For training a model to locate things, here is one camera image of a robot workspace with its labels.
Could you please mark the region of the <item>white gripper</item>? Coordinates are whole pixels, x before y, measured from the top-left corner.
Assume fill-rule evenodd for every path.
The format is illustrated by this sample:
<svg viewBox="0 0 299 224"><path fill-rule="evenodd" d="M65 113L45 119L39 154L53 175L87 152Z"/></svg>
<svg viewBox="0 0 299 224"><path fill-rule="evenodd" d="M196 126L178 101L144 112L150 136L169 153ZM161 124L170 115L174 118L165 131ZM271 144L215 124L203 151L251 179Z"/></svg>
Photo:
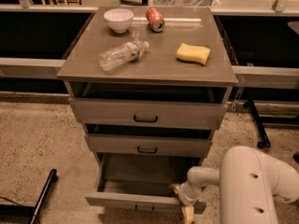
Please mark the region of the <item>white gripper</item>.
<svg viewBox="0 0 299 224"><path fill-rule="evenodd" d="M171 184L170 188L177 194L179 200L185 205L181 207L184 224L192 224L194 208L199 196L207 191L208 186L192 186L188 181L183 184Z"/></svg>

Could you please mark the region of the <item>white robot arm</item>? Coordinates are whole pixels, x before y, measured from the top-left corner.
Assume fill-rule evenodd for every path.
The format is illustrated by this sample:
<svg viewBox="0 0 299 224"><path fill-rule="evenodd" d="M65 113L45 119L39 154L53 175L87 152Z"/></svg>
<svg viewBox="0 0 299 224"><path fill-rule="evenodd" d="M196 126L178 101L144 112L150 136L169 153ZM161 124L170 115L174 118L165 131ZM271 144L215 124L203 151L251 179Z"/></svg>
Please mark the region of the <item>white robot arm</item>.
<svg viewBox="0 0 299 224"><path fill-rule="evenodd" d="M274 200L299 198L299 174L288 163L252 147L232 147L218 170L194 166L182 184L173 184L184 224L192 224L194 205L211 186L220 188L221 224L278 224Z"/></svg>

